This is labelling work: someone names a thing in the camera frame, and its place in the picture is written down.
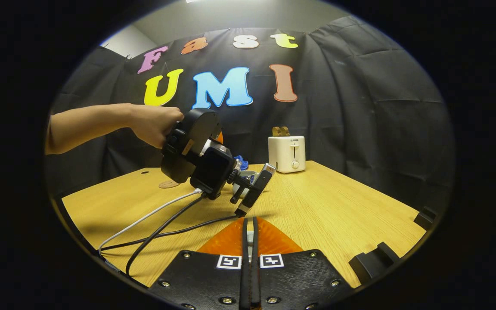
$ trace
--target wooden table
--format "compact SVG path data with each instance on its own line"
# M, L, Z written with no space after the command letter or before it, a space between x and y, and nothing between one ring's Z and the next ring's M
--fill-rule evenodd
M250 165L260 171L262 165ZM63 198L71 219L95 248L158 206L193 190L186 182L160 189L166 181L159 168L147 168L97 184ZM203 200L172 222L175 231L218 217L232 215L236 205L229 202L232 185L226 184L214 201ZM194 200L181 200L147 218L107 245L148 237L172 214ZM260 216L275 225L304 250L319 249L346 281L357 287L360 281L349 265L359 253L368 253L385 242L400 257L425 233L413 220L417 211L366 185L313 161L303 172L275 173L266 191L247 217ZM233 220L152 241L133 263L130 274L150 286L171 263L178 251L196 251ZM105 257L121 270L138 245L105 251Z

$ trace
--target blue letter m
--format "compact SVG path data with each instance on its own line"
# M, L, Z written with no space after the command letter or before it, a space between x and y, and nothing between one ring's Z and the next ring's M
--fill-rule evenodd
M232 68L221 83L212 72L195 75L192 79L197 84L196 102L192 108L209 108L211 104L206 100L206 94L212 98L215 106L221 106L227 91L229 91L229 98L226 102L228 106L251 104L254 100L248 96L248 87L246 87L246 75L249 71L250 69L246 67Z

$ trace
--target round coaster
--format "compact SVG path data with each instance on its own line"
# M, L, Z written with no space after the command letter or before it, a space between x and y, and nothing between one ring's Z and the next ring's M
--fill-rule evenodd
M175 183L174 181L172 180L168 180L168 181L163 181L162 183L160 183L158 185L159 188L174 188L176 187L177 185L179 185L179 183Z

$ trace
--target screw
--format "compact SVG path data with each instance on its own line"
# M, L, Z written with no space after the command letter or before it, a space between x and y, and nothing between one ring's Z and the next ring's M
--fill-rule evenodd
M267 299L267 303L268 304L277 304L278 302L280 302L281 299L280 298L268 298Z
M235 301L232 298L220 298L222 304L234 304Z

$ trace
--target wall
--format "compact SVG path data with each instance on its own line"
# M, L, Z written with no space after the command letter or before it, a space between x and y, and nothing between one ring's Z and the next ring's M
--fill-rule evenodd
M157 45L226 28L278 28L312 32L349 15L320 0L178 0L134 25Z
M156 43L139 31L134 25L127 26L112 37L106 39L100 45L128 59L157 47Z

